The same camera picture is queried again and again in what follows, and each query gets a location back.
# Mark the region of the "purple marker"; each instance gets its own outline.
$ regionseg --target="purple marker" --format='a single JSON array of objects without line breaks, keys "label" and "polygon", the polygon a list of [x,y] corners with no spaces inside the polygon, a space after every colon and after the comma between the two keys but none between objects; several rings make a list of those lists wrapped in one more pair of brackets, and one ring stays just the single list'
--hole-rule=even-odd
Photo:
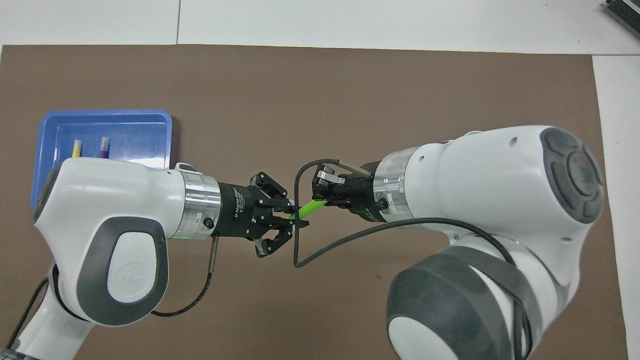
[{"label": "purple marker", "polygon": [[100,157],[102,159],[109,158],[109,138],[102,137],[102,141],[100,143]]}]

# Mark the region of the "yellow marker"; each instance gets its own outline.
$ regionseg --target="yellow marker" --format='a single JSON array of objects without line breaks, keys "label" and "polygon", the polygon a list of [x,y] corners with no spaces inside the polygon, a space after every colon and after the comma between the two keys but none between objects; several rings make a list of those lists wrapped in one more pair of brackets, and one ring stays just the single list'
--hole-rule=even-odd
[{"label": "yellow marker", "polygon": [[79,158],[80,157],[80,148],[82,147],[82,140],[74,140],[74,151],[71,154],[72,158]]}]

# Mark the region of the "white tile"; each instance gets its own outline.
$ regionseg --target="white tile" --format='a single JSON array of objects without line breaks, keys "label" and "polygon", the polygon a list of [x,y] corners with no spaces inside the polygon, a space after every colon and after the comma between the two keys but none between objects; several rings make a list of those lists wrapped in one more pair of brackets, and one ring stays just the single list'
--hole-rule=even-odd
[{"label": "white tile", "polygon": [[0,0],[0,45],[175,44],[179,0]]},{"label": "white tile", "polygon": [[182,0],[180,44],[640,54],[604,0]]},{"label": "white tile", "polygon": [[640,359],[640,56],[594,56],[629,359]]}]

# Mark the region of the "brown mat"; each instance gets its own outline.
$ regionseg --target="brown mat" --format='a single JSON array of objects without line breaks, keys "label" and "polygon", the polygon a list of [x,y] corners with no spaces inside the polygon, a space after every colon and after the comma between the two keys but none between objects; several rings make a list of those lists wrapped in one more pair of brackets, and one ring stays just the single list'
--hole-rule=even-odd
[{"label": "brown mat", "polygon": [[[0,339],[8,339],[51,255],[31,223],[38,124],[51,110],[162,108],[174,155],[225,183],[265,171],[287,189],[304,163],[350,163],[474,129],[549,124],[604,169],[590,56],[213,45],[4,46],[0,67]],[[304,180],[304,199],[310,195]],[[310,217],[302,254],[371,226],[339,209]],[[221,240],[211,289],[176,318],[96,327],[78,359],[393,359],[385,306],[395,274],[447,245],[392,230],[302,269],[292,244],[258,259]],[[160,310],[189,303],[209,243],[171,241]],[[608,205],[582,254],[578,295],[531,359],[626,359]]]}]

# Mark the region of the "black vent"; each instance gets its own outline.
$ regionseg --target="black vent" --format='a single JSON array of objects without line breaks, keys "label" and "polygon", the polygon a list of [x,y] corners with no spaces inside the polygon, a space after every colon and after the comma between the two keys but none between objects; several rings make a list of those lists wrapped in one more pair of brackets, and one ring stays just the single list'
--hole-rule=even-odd
[{"label": "black vent", "polygon": [[624,0],[613,0],[607,7],[607,13],[640,38],[640,0],[631,0],[635,8]]}]

